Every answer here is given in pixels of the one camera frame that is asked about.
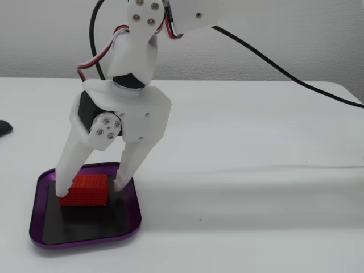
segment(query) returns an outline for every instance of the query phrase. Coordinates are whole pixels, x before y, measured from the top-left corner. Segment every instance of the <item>black cable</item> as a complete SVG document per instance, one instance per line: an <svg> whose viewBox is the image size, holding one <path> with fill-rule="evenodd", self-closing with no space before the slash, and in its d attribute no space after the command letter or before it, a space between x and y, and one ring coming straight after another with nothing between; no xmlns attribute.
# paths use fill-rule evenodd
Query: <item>black cable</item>
<svg viewBox="0 0 364 273"><path fill-rule="evenodd" d="M96 46L95 46L95 37L94 37L95 21L96 21L96 16L97 16L98 10L100 9L100 7L104 1L105 0L98 0L97 4L92 12L92 16L91 16L89 36L90 36L90 45L91 45L92 56L94 56L94 57L97 55ZM95 63L95 66L97 69L97 73L100 76L100 79L105 81L105 76L104 76L104 73L102 72L100 63L99 62Z"/></svg>
<svg viewBox="0 0 364 273"><path fill-rule="evenodd" d="M218 26L214 26L212 27L214 30L226 35L227 37L233 39L234 41L238 42L239 44L245 46L247 49L249 49L251 52L253 52L254 54L256 54L258 57L262 58L264 61L266 61L267 63L269 63L272 67L274 67L275 69L277 69L280 73L284 74L286 77L290 78L292 81L294 81L295 83L305 87L305 88L308 88L312 91L315 91L317 93L320 93L321 95L324 95L324 96L327 96L329 98L332 98L336 101L340 101L342 103L345 103L345 104L348 104L348 105L351 105L351 106L355 106L355 107L358 107L358 108L364 108L364 105L363 104L358 104L356 102L353 102L353 101L348 101L348 100L345 100L343 98L340 98L340 97L337 97L333 94L330 94L326 91L323 91L319 88L316 88L312 85L309 85L309 84L306 84L305 82L299 80L298 78L296 78L295 76L291 75L290 73L288 73L286 70L284 70L282 67L280 67L279 65L277 65L275 62L273 62L271 59L269 59L267 56L265 56L264 54L262 54L261 52L259 52L257 49L255 49L254 47L252 47L251 45L249 45L248 43L244 42L242 39L240 39L239 37L235 36L234 34L230 33L229 31L227 30L224 30L223 28L221 27L218 27Z"/></svg>

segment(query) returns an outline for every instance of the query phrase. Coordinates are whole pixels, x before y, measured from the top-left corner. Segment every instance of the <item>red wire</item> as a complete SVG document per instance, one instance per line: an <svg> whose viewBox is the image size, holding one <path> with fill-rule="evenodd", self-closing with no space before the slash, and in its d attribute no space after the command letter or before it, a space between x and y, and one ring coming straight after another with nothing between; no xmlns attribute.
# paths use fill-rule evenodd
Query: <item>red wire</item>
<svg viewBox="0 0 364 273"><path fill-rule="evenodd" d="M116 32L118 32L118 31L120 31L120 30L122 30L122 29L124 29L124 28L129 28L129 26L127 26L127 25L122 25L122 26L120 26L119 28L117 28L116 30L115 30L115 32L114 33L116 33ZM161 29L163 28L163 25L160 25L159 26L159 28L156 30L156 33L158 33L158 31L160 31ZM172 35L171 34L171 31L170 31L170 29L169 28L167 28L168 29L168 33L170 34L170 36ZM80 77L81 77L81 79L82 79L82 81L85 81L86 80L86 77L85 77L85 75L83 74L83 72L81 71L82 69L87 69L87 68L90 68L90 67L92 67L95 63L97 63L98 61L100 61L106 54L107 54L107 52L110 50L110 48L111 48L111 46L113 45L113 43L111 42L110 43L110 45L103 51L103 53L101 53L100 55L99 55L99 57L98 58L96 58L95 60L93 60L92 62L90 62L90 63L88 63L88 64L85 64L85 65L79 65L78 67L77 67L77 73L80 75Z"/></svg>
<svg viewBox="0 0 364 273"><path fill-rule="evenodd" d="M168 24L168 15L166 13L165 17L164 17L164 20L166 21L166 28L167 28L167 32L168 32L168 35L169 37L172 39L172 40L175 40L176 38L173 37L172 35L172 32L171 30L169 29L169 24Z"/></svg>

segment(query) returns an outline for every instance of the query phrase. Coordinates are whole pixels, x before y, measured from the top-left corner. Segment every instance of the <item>computer mouse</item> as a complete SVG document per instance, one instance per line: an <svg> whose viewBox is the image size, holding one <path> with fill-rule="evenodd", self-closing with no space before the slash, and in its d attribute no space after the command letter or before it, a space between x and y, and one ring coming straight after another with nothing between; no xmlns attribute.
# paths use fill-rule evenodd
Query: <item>computer mouse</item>
<svg viewBox="0 0 364 273"><path fill-rule="evenodd" d="M6 121L0 121L0 137L10 133L13 130L13 127Z"/></svg>

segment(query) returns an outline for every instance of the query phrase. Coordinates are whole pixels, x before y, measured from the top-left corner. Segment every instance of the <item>red block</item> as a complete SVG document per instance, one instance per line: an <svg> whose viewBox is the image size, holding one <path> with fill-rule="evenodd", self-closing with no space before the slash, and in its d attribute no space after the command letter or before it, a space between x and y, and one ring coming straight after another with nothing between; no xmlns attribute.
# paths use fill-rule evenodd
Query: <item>red block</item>
<svg viewBox="0 0 364 273"><path fill-rule="evenodd" d="M77 175L61 206L105 206L109 198L107 175Z"/></svg>

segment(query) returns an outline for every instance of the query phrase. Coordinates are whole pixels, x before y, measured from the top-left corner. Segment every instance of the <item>cable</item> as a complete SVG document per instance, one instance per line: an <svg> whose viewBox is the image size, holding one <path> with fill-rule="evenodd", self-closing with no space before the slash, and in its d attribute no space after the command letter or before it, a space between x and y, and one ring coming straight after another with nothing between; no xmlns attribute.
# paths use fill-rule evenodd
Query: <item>cable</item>
<svg viewBox="0 0 364 273"><path fill-rule="evenodd" d="M82 81L86 80L85 75L83 74L83 72L81 71L82 69L88 69L92 66L94 66L95 64L97 64L109 51L109 49L111 48L111 46L113 45L115 38L122 32L129 30L129 27L127 25L121 25L119 26L114 35L111 37L111 39L109 40L109 42L106 44L106 46L104 46L104 48L95 55L95 57L93 57L91 60L88 60L85 63L81 63L78 65L77 67L77 73L80 75Z"/></svg>
<svg viewBox="0 0 364 273"><path fill-rule="evenodd" d="M97 54L96 46L95 46L95 37L94 37L95 21L96 21L96 16L97 16L98 10L100 9L100 7L104 3L104 1L105 0L98 0L97 4L92 12L91 21L90 21L89 37L90 37L91 52L92 52L92 56L94 56L94 57ZM105 81L105 76L104 76L104 73L102 72L100 63L96 62L95 65L96 65L97 73L100 76L100 79Z"/></svg>
<svg viewBox="0 0 364 273"><path fill-rule="evenodd" d="M340 101L344 104L348 104L354 107L358 107L358 108L363 108L364 109L364 105L363 104L359 104L353 101L348 101L345 100L343 98L337 97L333 94L330 94L326 91L323 91L319 88L316 88L312 85L306 84L305 82L299 80L298 78L296 78L295 76L291 75L289 72L287 72L286 70L284 70L282 67L280 67L279 65L277 65L275 62L273 62L271 59L269 59L267 56L265 56L264 54L262 54L261 52L259 52L257 49L255 49L254 47L252 47L251 45L249 45L248 43L244 42L242 39L240 39L239 37L235 36L234 34L230 33L227 30L224 30L221 27L218 26L214 26L212 27L214 30L226 35L227 37L233 39L234 41L238 42L239 44L243 45L244 47L246 47L247 49L249 49L251 52L253 52L254 54L256 54L258 57L260 57L261 59L263 59L264 61L266 61L267 63L269 63L272 67L274 67L275 69L277 69L280 73L284 74L286 77L290 78L292 81L294 81L295 83L310 89L314 92L317 92L321 95L327 96L329 98L332 98L336 101Z"/></svg>
<svg viewBox="0 0 364 273"><path fill-rule="evenodd" d="M172 27L172 22L170 20L170 18L168 17L168 10L166 9L166 13L164 15L164 26L166 27L166 33L167 36L169 38L171 38L172 40L177 40L177 39L181 39L183 37L183 34L180 35L176 35L174 32L174 29Z"/></svg>

